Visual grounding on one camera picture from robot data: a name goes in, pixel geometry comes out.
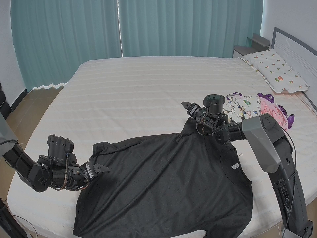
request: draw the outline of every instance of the black t-shirt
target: black t-shirt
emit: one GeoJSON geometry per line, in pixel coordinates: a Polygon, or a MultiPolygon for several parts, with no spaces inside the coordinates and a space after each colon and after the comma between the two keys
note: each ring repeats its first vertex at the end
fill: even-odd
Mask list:
{"type": "Polygon", "coordinates": [[[238,237],[252,217],[251,181],[232,144],[219,145],[189,118],[181,133],[93,146],[109,167],[77,201],[73,234],[85,238],[167,238],[205,230],[238,237]]]}

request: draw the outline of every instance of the white bed sheet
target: white bed sheet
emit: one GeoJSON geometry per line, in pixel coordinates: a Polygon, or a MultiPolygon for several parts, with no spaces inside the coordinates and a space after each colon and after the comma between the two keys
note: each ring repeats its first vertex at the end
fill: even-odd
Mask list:
{"type": "MultiPolygon", "coordinates": [[[[188,115],[182,101],[202,101],[207,94],[226,96],[271,93],[288,114],[295,114],[289,130],[297,150],[298,173],[306,203],[317,196],[317,117],[302,93],[274,94],[263,78],[241,59],[196,57],[113,58],[82,64],[45,112],[26,152],[34,160],[46,154],[47,137],[70,138],[79,164],[92,154],[92,145],[131,137],[180,132],[188,115]]],[[[251,222],[240,237],[264,232],[281,215],[268,175],[262,172],[247,141],[234,142],[241,166],[252,181],[251,222]]],[[[79,192],[49,188],[37,193],[14,175],[8,204],[13,214],[29,220],[49,238],[72,234],[79,192]]],[[[32,227],[22,222],[30,230],[32,227]]],[[[182,237],[202,237],[196,231],[182,237]]]]}

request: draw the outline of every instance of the purple strap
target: purple strap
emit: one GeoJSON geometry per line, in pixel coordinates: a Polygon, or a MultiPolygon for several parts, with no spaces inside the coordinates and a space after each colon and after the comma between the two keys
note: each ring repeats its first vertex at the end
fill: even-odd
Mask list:
{"type": "Polygon", "coordinates": [[[259,97],[261,97],[261,98],[264,98],[264,99],[268,100],[268,101],[271,102],[271,103],[274,103],[274,97],[273,97],[272,94],[266,94],[266,95],[264,95],[264,94],[262,94],[262,93],[258,93],[257,95],[258,95],[259,97]]]}
{"type": "MultiPolygon", "coordinates": [[[[264,94],[262,94],[262,93],[258,93],[257,95],[258,95],[259,97],[261,97],[261,98],[264,98],[264,99],[268,100],[268,101],[271,102],[271,103],[274,103],[274,97],[273,97],[272,94],[266,94],[266,95],[264,95],[264,94]]],[[[286,118],[287,118],[287,128],[290,129],[290,128],[292,127],[292,124],[293,124],[294,120],[295,120],[295,115],[294,115],[294,114],[291,114],[289,117],[287,117],[287,112],[286,112],[286,110],[283,108],[283,106],[278,105],[278,107],[279,107],[280,110],[283,112],[283,114],[286,116],[286,118]]]]}
{"type": "Polygon", "coordinates": [[[231,96],[231,95],[236,95],[236,94],[239,94],[239,95],[240,95],[240,97],[243,95],[242,93],[238,93],[238,92],[231,93],[231,94],[228,94],[228,95],[227,95],[227,100],[230,100],[230,99],[228,98],[228,96],[231,96]]]}

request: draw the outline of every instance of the white label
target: white label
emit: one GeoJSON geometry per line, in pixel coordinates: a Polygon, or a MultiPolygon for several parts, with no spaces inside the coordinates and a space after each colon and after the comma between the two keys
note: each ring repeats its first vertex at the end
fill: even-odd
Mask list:
{"type": "Polygon", "coordinates": [[[93,178],[93,173],[91,172],[91,169],[90,169],[88,163],[86,164],[86,168],[87,168],[87,171],[88,171],[88,174],[89,174],[90,178],[93,178]]]}
{"type": "Polygon", "coordinates": [[[233,166],[231,166],[233,170],[237,169],[239,166],[239,163],[234,164],[233,166]]]}
{"type": "Polygon", "coordinates": [[[197,105],[195,105],[194,106],[194,108],[189,112],[191,115],[193,114],[193,112],[196,110],[196,108],[197,108],[198,106],[197,105]]]}

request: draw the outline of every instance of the white headboard panel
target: white headboard panel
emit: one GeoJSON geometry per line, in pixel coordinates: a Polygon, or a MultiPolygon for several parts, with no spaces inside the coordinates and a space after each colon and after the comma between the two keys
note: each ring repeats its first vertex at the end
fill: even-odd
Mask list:
{"type": "Polygon", "coordinates": [[[303,93],[316,109],[317,51],[277,27],[274,28],[272,48],[310,85],[303,93]]]}

